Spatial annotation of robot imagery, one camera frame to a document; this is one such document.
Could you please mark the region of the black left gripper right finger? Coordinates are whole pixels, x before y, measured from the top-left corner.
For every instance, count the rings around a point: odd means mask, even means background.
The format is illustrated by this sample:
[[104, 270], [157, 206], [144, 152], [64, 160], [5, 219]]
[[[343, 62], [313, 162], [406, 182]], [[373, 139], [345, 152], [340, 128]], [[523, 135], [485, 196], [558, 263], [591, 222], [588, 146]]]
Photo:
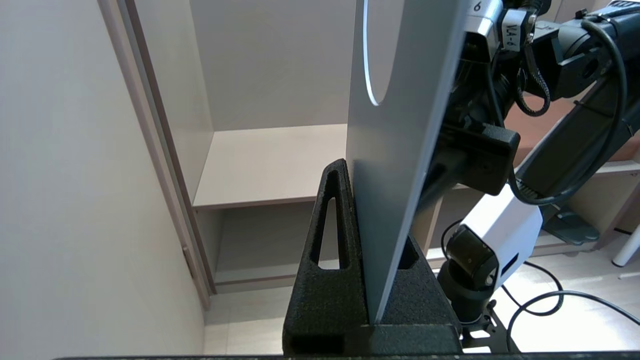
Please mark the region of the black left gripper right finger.
[[411, 235], [402, 250], [382, 323], [461, 326], [422, 249]]

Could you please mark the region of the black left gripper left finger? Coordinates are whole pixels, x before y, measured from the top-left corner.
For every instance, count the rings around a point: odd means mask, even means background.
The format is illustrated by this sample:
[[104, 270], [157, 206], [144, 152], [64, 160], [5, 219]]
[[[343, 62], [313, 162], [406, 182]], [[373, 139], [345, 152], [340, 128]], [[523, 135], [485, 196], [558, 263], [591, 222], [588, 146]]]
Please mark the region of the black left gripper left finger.
[[[338, 269], [319, 259], [329, 202], [335, 201]], [[345, 336], [368, 324], [362, 246], [348, 165], [340, 158], [321, 175], [282, 330], [286, 356], [342, 356]]]

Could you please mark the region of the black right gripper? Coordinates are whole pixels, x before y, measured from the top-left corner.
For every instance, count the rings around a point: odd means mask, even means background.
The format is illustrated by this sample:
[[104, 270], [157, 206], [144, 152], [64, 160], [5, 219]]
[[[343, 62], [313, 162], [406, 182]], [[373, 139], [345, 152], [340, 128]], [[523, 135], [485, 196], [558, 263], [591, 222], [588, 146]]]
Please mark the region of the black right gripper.
[[451, 185], [492, 196], [505, 186], [518, 151], [518, 132], [482, 122], [444, 123], [439, 130], [439, 164]]

